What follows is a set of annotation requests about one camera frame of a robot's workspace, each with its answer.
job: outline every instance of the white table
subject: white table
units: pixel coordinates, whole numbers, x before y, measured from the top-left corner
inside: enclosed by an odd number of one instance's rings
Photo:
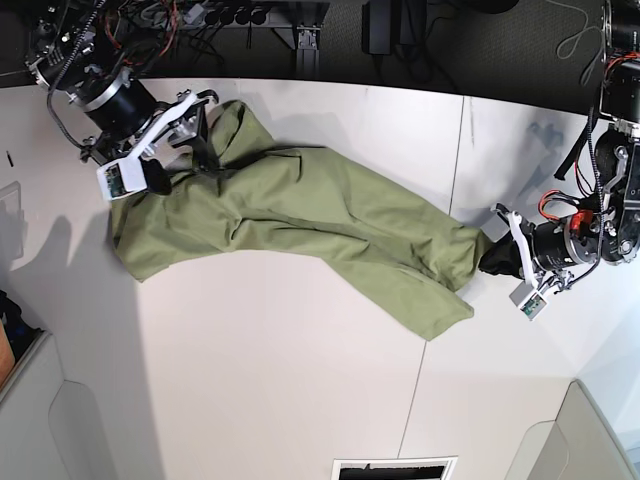
[[[379,87],[147,85],[242,99],[277,139],[330,146],[471,223],[496,200],[529,213],[584,121]],[[535,324],[508,299],[514,279],[478,275],[462,292],[476,316],[427,346],[313,258],[239,252],[137,284],[106,243],[94,167],[44,102],[35,87],[0,91],[0,152],[15,164],[0,158],[0,188],[20,183],[26,222],[6,281],[54,333],[65,378],[94,392],[123,480],[324,480],[334,458],[445,455],[460,457],[454,480],[502,478],[631,308],[640,262],[600,268]],[[77,138],[92,133],[60,105]],[[600,292],[615,300],[594,304]]]

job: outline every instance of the green pants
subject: green pants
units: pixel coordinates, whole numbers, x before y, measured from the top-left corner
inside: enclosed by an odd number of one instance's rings
[[[182,172],[169,196],[113,203],[115,251],[139,281],[183,260],[274,250],[322,258],[428,340],[473,315],[454,292],[490,245],[481,231],[333,150],[278,147],[241,102],[211,142],[220,174]]]

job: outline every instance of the wire bundle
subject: wire bundle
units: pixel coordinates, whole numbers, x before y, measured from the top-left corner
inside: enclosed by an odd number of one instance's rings
[[[544,211],[544,207],[551,202],[566,203],[567,205],[571,205],[572,207],[577,209],[580,204],[580,199],[571,195],[567,195],[560,190],[549,190],[544,195],[542,195],[542,198],[540,198],[540,201],[538,202],[538,212],[547,220],[559,221],[560,217],[551,215]]]
[[[613,58],[612,60],[609,61],[609,63],[607,64],[607,67],[605,68],[604,71],[604,78],[605,78],[605,82],[608,82],[609,79],[611,78],[611,73],[613,73],[613,71],[616,69],[616,67],[622,65],[623,63],[626,63],[630,60],[637,60],[638,58],[640,58],[640,53],[638,52],[626,52],[624,54],[621,54],[615,58]]]
[[[439,16],[431,21],[431,24],[428,28],[423,29],[420,32],[416,32],[414,30],[414,21],[413,21],[413,12],[411,10],[411,4],[407,0],[403,0],[404,8],[407,9],[408,23],[411,28],[411,36],[413,37],[416,45],[395,45],[394,47],[394,56],[405,66],[407,73],[411,77],[411,79],[416,83],[427,84],[430,83],[434,78],[434,70],[440,72],[440,74],[447,80],[449,85],[451,85],[451,89],[454,93],[460,93],[460,89],[458,85],[453,80],[451,75],[436,61],[435,58],[431,55],[431,52],[428,48],[429,38],[434,31],[435,25],[441,20],[455,20],[458,18],[460,7],[452,3],[450,0],[442,0],[441,2],[428,2],[427,5],[449,5],[454,9],[454,12],[451,16]],[[380,78],[381,83],[384,85],[384,78],[382,77],[382,60],[384,56],[382,55],[372,55],[373,58],[373,66],[376,70],[378,77]],[[414,69],[414,66],[421,62],[422,65],[427,70],[426,77],[419,77]]]
[[[201,28],[196,34],[192,35],[188,32],[180,32],[182,37],[188,39],[187,45],[191,50],[196,52],[196,56],[191,61],[191,64],[195,67],[198,65],[198,61],[203,55],[210,55],[216,59],[216,63],[219,67],[225,66],[225,59],[213,46],[213,39],[222,29],[223,25],[218,25],[213,31],[206,36],[207,27]]]
[[[116,14],[117,14],[117,17],[118,17],[118,23],[116,24],[116,28],[115,28],[114,32],[111,31],[111,19],[113,18],[113,16],[112,16],[113,12],[111,12],[111,11],[106,12],[103,15],[103,18],[102,18],[102,23],[104,25],[105,35],[107,36],[107,38],[111,41],[111,44],[117,50],[122,49],[122,42],[118,41],[118,39],[117,39],[119,26],[120,26],[120,23],[122,21],[122,16],[123,16],[122,10],[123,10],[124,7],[126,7],[130,3],[131,3],[131,0],[127,0],[122,5],[120,5],[120,7],[118,7],[118,9],[116,10]],[[165,34],[163,36],[163,41],[162,41],[163,43],[162,43],[161,49],[157,53],[157,58],[160,58],[165,53],[167,53],[167,51],[169,50],[169,48],[171,47],[172,43],[174,42],[174,40],[176,38],[176,34],[177,34],[178,28],[179,28],[178,7],[177,7],[176,0],[162,0],[159,3],[160,3],[160,5],[163,6],[163,8],[167,12],[168,22],[167,22],[167,25],[166,25],[166,28],[165,28]],[[126,65],[139,66],[139,65],[142,65],[145,62],[134,63],[132,60],[127,58],[127,59],[125,59],[124,63]]]

